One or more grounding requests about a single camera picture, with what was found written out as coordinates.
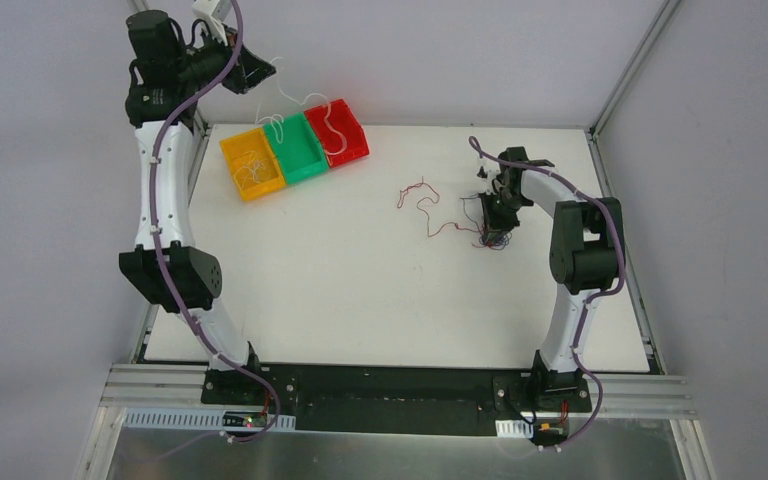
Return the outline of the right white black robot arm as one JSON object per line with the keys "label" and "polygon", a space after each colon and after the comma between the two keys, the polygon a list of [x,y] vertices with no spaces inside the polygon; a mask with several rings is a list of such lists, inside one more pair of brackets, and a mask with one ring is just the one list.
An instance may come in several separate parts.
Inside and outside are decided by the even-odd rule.
{"label": "right white black robot arm", "polygon": [[496,157],[480,154],[479,162],[482,245],[500,245],[519,226],[524,207],[537,206],[552,221],[548,261],[557,293],[525,387],[533,405],[550,410],[584,388],[582,354],[596,308],[623,287],[621,204],[614,197],[587,195],[551,162],[529,159],[522,147]]}

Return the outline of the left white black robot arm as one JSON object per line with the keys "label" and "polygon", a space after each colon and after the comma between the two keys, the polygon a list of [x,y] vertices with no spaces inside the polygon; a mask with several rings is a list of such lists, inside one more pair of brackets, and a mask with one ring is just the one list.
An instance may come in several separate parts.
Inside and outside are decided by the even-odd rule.
{"label": "left white black robot arm", "polygon": [[208,380],[241,404],[270,385],[251,343],[237,332],[221,302],[219,260],[197,248],[189,216],[190,164],[196,152],[198,101],[217,86],[245,94],[274,67],[243,43],[235,1],[196,1],[192,33],[162,10],[126,21],[134,59],[125,110],[138,143],[141,203],[131,250],[118,256],[121,273],[145,298],[177,316],[208,355]]}

